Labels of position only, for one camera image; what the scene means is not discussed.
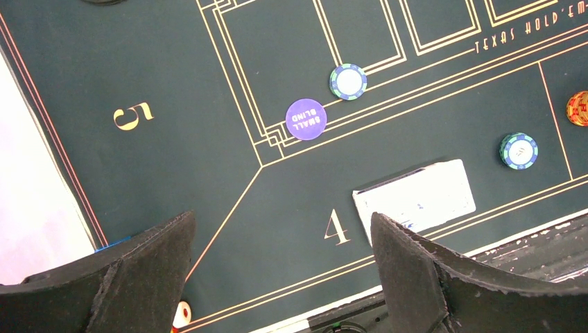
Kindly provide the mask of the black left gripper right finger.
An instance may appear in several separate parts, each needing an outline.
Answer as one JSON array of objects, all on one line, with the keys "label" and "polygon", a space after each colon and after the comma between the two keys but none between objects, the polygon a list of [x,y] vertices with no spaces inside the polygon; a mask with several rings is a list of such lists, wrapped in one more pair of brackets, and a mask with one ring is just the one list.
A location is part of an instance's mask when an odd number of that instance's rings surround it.
[{"label": "black left gripper right finger", "polygon": [[524,277],[477,262],[371,217],[391,332],[586,332],[587,287]]}]

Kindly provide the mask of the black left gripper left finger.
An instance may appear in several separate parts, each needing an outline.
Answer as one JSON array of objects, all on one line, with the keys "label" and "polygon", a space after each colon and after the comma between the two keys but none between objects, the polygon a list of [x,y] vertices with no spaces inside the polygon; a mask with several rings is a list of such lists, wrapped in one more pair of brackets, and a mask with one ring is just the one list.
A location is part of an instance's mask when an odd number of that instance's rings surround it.
[{"label": "black left gripper left finger", "polygon": [[170,332],[191,261],[193,212],[1,287],[2,332]]}]

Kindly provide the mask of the green poker chip stack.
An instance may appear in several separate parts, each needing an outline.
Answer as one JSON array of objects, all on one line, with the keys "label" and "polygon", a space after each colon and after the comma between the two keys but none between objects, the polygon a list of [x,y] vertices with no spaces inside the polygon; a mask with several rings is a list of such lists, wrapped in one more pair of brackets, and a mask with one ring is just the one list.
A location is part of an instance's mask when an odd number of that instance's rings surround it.
[{"label": "green poker chip stack", "polygon": [[499,147],[499,156],[502,162],[515,170],[530,168],[537,160],[538,153],[537,142],[526,133],[506,135],[501,140]]}]

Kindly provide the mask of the purple small blind button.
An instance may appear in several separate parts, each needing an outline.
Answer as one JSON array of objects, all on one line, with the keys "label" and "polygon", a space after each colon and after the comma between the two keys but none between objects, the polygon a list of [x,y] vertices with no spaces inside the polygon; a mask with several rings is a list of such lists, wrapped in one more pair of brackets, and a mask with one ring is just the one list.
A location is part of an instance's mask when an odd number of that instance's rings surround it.
[{"label": "purple small blind button", "polygon": [[316,139],[325,131],[327,113],[322,104],[313,99],[299,99],[286,111],[286,128],[296,139]]}]

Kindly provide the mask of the orange poker chip stack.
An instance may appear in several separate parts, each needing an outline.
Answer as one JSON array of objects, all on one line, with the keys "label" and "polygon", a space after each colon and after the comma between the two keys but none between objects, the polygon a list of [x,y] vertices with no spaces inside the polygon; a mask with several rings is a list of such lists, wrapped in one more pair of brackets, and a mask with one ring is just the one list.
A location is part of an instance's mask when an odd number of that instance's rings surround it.
[{"label": "orange poker chip stack", "polygon": [[577,92],[567,102],[566,116],[574,125],[588,126],[587,95],[588,91]]}]

